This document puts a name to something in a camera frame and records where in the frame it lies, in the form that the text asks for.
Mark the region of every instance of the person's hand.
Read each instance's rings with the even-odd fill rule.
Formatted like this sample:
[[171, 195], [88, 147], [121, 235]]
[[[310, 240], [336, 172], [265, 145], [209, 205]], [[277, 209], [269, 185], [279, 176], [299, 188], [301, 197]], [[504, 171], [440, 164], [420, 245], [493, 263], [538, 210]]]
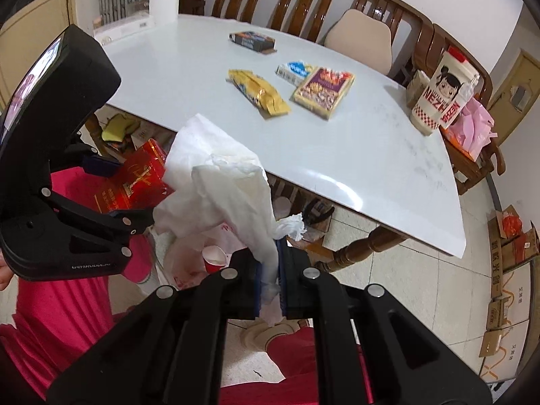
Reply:
[[2, 251], [0, 251], [0, 291], [3, 291], [9, 285], [9, 282], [13, 278], [13, 271], [5, 263]]

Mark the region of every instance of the white plastic bag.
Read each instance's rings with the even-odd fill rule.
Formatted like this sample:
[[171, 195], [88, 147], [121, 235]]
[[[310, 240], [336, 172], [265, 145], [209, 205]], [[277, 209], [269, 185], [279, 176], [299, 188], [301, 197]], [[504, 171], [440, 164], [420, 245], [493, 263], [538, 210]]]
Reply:
[[197, 286], [208, 275], [202, 252], [212, 245], [220, 247], [228, 257], [246, 248], [225, 222], [207, 232], [176, 239], [165, 255], [164, 268], [178, 289]]
[[163, 179], [175, 192], [154, 210], [156, 230], [184, 239], [226, 222], [263, 264], [261, 301], [269, 304], [279, 291], [274, 240], [299, 240], [304, 226], [301, 215], [274, 219], [259, 158], [197, 114], [178, 132]]

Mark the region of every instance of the dark box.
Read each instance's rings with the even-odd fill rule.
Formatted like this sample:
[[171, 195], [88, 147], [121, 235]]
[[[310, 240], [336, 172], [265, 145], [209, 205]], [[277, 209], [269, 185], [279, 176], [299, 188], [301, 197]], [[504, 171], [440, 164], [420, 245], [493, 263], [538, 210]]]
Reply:
[[259, 53], [274, 50], [275, 39], [270, 36], [261, 35], [257, 32], [231, 33], [229, 38], [233, 43], [250, 48]]

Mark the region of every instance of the pink clothing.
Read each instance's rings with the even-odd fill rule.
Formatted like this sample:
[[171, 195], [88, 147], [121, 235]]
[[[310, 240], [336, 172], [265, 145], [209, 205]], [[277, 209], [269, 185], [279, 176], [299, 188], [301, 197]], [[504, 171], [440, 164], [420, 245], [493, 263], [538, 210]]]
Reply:
[[[52, 174], [55, 192], [92, 208], [104, 178], [76, 167]], [[132, 236], [124, 276], [139, 283], [152, 268], [142, 235]], [[56, 282], [19, 280], [15, 327], [0, 325], [0, 343], [32, 388], [44, 398], [53, 380], [113, 325], [108, 277]]]
[[[91, 206], [92, 191], [101, 181], [76, 168], [53, 175], [53, 189]], [[130, 247], [133, 258], [126, 272], [134, 281], [140, 281], [150, 270], [150, 247], [142, 236], [134, 236]], [[55, 378], [112, 328], [108, 282], [107, 277], [55, 282], [19, 280], [15, 327], [0, 325], [0, 344], [42, 398]], [[368, 402], [373, 403], [358, 350]], [[285, 379], [277, 384], [254, 382], [222, 388], [221, 405], [317, 404], [313, 330], [303, 328], [293, 335], [275, 338], [268, 345], [268, 354]]]

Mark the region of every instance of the floor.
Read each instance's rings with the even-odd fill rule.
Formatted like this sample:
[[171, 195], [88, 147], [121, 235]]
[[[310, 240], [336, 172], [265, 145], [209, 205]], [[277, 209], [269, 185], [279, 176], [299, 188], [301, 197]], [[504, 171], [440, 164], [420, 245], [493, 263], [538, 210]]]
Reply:
[[[374, 282], [384, 285], [478, 373], [491, 283], [486, 221], [493, 212], [493, 202], [487, 182], [484, 180], [469, 190], [460, 202], [467, 239], [462, 259], [408, 240], [334, 275], [343, 284], [359, 288]], [[374, 227], [373, 222], [338, 208], [324, 245], [341, 248], [367, 236]], [[158, 238], [159, 257], [170, 242], [166, 235]], [[114, 312], [123, 312], [143, 298], [138, 287], [121, 276], [110, 279], [110, 288]], [[0, 293], [0, 323], [11, 321], [16, 294], [16, 280]], [[265, 353], [252, 353], [240, 345], [240, 334], [246, 326], [246, 322], [233, 320], [228, 326], [222, 385], [279, 382], [282, 375]]]

